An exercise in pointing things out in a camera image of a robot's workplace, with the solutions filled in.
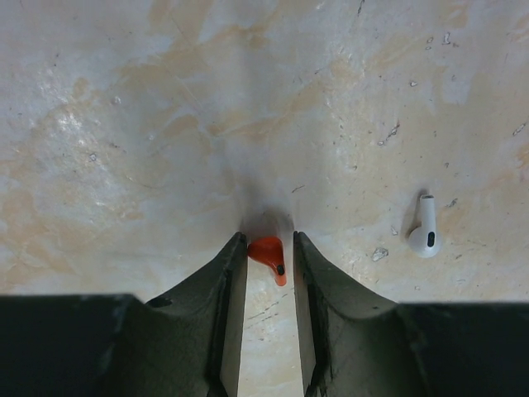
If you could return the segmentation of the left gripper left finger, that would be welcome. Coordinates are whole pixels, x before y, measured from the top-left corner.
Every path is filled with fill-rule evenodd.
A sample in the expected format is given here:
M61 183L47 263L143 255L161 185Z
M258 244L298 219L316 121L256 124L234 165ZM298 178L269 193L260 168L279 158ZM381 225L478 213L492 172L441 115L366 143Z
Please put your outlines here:
M142 302L131 294L1 298L4 396L235 396L247 242Z

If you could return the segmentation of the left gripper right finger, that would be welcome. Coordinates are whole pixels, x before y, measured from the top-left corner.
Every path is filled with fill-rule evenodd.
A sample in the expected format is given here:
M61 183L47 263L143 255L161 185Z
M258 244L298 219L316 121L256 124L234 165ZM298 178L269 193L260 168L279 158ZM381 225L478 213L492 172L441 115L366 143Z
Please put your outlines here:
M306 396L525 396L525 303L408 303L376 294L293 235Z

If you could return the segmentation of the orange earbud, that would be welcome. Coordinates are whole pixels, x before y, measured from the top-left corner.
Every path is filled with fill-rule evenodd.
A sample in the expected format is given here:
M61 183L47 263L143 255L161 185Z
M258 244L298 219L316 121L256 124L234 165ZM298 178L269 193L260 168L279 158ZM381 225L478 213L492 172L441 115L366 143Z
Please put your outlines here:
M287 284L284 245L278 237L261 237L253 241L248 246L247 253L250 259L272 270L277 286Z

